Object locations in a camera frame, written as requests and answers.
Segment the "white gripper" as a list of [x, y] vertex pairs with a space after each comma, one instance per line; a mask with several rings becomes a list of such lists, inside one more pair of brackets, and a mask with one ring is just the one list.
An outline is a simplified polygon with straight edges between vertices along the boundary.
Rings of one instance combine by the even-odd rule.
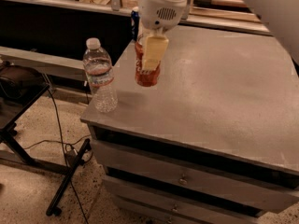
[[[138, 0], [141, 21], [136, 42], [142, 46], [146, 29], [166, 32], [174, 28], [181, 20], [186, 6], [187, 0]], [[155, 70], [168, 44], [169, 39], [165, 35], [148, 35], [143, 44], [143, 68]]]

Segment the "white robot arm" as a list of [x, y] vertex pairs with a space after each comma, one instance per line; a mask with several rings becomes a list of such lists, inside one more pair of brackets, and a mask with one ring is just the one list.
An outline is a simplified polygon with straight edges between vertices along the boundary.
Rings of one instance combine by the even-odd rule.
[[[249, 10], [289, 53], [299, 69], [299, 0], [243, 0]], [[171, 30], [179, 24], [187, 0], [139, 0], [139, 14], [145, 28]]]

